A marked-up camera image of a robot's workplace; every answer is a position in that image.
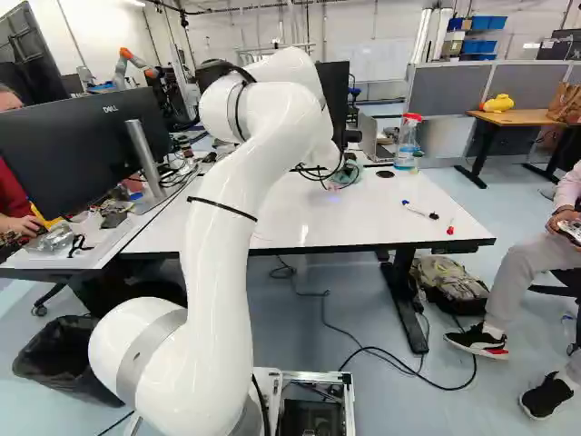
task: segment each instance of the chair wheel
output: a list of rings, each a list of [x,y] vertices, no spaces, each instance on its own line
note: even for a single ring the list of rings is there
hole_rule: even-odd
[[[33,316],[38,316],[38,317],[43,317],[46,316],[46,314],[48,313],[48,309],[46,309],[46,306],[42,305],[42,306],[34,306],[32,311],[30,311],[30,313]]]
[[[576,343],[572,343],[568,347],[566,347],[566,355],[571,357],[573,353],[576,352],[578,349],[579,345],[577,345]]]

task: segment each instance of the yellow object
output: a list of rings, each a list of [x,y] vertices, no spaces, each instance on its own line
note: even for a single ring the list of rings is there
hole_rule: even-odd
[[[56,223],[59,223],[63,220],[60,216],[58,218],[54,218],[52,221],[46,221],[43,215],[36,209],[34,203],[30,202],[30,210],[33,211],[34,216],[40,220],[44,228],[46,230],[51,230],[51,227],[54,226]]]
[[[508,109],[515,107],[515,102],[508,94],[499,94],[497,98],[491,98],[484,104],[480,105],[480,110],[484,112],[494,112],[500,114]]]

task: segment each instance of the whiteboard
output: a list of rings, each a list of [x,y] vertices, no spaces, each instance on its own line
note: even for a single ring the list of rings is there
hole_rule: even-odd
[[[329,61],[350,61],[357,82],[402,80],[406,77],[414,39],[376,39],[351,45],[327,45]]]

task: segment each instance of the white robotic arm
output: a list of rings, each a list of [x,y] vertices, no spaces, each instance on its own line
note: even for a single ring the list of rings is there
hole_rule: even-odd
[[[211,134],[246,141],[203,177],[191,205],[180,252],[187,320],[173,303],[138,298],[108,313],[89,344],[103,384],[169,436],[228,436],[240,427],[253,371],[246,260],[258,211],[314,149],[334,165],[340,159],[304,52],[289,48],[247,71],[257,83],[230,73],[200,103]]]

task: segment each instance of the white pants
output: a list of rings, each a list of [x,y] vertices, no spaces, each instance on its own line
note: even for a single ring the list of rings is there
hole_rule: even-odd
[[[572,268],[581,268],[581,253],[561,235],[543,233],[530,242],[511,247],[490,292],[486,322],[506,330],[538,273]],[[571,379],[581,384],[581,350],[573,354],[566,370]]]

